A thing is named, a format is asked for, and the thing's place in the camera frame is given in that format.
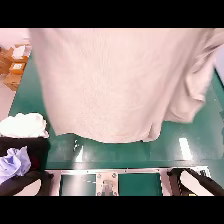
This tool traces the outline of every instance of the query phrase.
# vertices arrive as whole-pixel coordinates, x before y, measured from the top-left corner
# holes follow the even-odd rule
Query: metal bracket
[[[118,173],[96,174],[96,196],[118,196]]]

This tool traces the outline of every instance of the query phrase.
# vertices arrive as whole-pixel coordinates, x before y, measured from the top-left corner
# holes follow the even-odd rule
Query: beige shirt
[[[57,135],[153,141],[163,120],[192,122],[205,102],[224,29],[30,29]]]

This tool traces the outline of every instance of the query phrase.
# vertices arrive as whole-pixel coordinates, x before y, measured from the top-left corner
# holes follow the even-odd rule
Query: floor
[[[0,121],[8,117],[16,92],[3,83],[5,75],[0,75]]]

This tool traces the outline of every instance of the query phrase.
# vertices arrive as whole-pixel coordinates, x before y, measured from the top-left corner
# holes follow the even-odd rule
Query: green table
[[[194,122],[163,122],[161,135],[154,142],[104,144],[74,134],[56,136],[44,107],[40,81],[32,58],[26,66],[10,115],[14,116],[19,112],[38,112],[48,122],[51,148],[46,169],[208,165],[212,178],[224,187],[224,89],[216,72],[207,92],[206,105],[196,115]],[[191,160],[184,158],[180,139],[187,139]]]

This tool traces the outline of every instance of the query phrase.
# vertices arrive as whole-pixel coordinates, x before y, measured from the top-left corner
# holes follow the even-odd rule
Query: pile of clothes
[[[38,113],[19,113],[0,122],[0,187],[12,178],[41,171],[49,149],[46,125]]]

